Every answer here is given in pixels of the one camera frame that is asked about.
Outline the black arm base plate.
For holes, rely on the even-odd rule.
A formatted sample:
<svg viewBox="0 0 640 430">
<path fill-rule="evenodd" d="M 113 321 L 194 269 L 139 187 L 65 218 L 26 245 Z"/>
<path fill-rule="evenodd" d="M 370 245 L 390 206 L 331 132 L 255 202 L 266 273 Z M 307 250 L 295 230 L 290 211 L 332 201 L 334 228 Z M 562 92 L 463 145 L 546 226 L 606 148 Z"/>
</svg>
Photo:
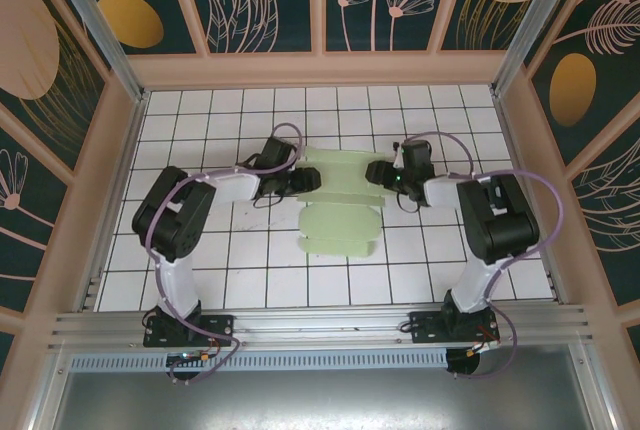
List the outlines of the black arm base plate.
<svg viewBox="0 0 640 430">
<path fill-rule="evenodd" d="M 406 327 L 414 343 L 475 344 L 500 340 L 495 313 L 411 312 Z"/>
<path fill-rule="evenodd" d="M 185 327 L 167 315 L 146 318 L 143 342 L 145 348 L 209 347 L 211 338 Z M 233 317 L 202 316 L 199 327 L 208 333 L 230 337 L 233 335 Z"/>
</svg>

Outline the long aluminium frame rail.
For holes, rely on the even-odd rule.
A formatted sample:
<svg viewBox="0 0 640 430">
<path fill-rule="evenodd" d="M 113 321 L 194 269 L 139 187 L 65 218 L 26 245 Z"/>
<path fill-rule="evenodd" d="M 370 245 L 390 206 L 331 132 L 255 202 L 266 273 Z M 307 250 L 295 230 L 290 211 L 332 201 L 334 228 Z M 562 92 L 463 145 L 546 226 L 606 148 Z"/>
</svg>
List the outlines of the long aluminium frame rail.
<svg viewBox="0 0 640 430">
<path fill-rule="evenodd" d="M 233 335 L 243 350 L 325 350 L 393 348 L 411 344 L 399 331 L 414 311 L 435 311 L 437 304 L 357 305 L 293 309 L 231 310 Z M 513 322 L 521 345 L 582 343 L 592 339 L 586 312 L 579 305 L 552 301 L 502 301 L 497 308 Z M 141 352 L 139 312 L 81 312 L 56 317 L 50 350 Z"/>
</svg>

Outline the grey metal sheet panel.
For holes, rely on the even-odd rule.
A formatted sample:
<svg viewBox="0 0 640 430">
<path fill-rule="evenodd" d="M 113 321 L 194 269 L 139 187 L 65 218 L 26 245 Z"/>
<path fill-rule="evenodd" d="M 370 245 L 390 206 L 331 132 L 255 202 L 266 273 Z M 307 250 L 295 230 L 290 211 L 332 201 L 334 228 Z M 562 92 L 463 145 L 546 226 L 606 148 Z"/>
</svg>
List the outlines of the grey metal sheet panel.
<svg viewBox="0 0 640 430">
<path fill-rule="evenodd" d="M 455 380 L 426 370 L 74 374 L 55 430 L 592 430 L 563 368 Z"/>
</svg>

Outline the light green paper box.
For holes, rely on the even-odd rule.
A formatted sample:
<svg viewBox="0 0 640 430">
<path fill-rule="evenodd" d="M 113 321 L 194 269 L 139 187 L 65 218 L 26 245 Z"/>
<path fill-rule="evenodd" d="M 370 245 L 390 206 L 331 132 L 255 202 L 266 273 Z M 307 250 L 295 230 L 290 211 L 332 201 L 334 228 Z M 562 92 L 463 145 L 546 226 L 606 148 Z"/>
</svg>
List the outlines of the light green paper box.
<svg viewBox="0 0 640 430">
<path fill-rule="evenodd" d="M 386 161 L 382 153 L 322 149 L 308 146 L 299 169 L 319 171 L 318 189 L 301 194 L 305 205 L 299 213 L 300 248 L 308 254 L 367 258 L 382 233 L 381 209 L 391 192 L 365 178 L 374 161 Z"/>
</svg>

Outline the aluminium side rail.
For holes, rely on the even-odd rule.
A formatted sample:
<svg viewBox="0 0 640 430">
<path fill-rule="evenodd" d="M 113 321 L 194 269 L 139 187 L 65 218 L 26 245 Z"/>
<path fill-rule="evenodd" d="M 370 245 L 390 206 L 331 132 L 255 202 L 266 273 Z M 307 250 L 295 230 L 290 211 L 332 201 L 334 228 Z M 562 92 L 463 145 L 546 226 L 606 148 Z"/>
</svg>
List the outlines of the aluminium side rail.
<svg viewBox="0 0 640 430">
<path fill-rule="evenodd" d="M 93 282 L 103 278 L 108 266 L 148 102 L 147 91 L 132 98 L 124 91 L 108 90 L 91 124 L 79 165 L 77 221 L 81 228 L 72 239 L 79 258 L 71 306 L 74 312 L 85 309 Z"/>
<path fill-rule="evenodd" d="M 524 185 L 541 232 L 533 254 L 513 263 L 509 273 L 516 296 L 525 299 L 554 298 L 569 301 L 556 257 L 557 239 L 566 223 L 565 202 L 558 151 L 535 93 L 525 84 L 512 85 L 495 100 L 505 140 L 512 153 L 518 179 Z"/>
</svg>

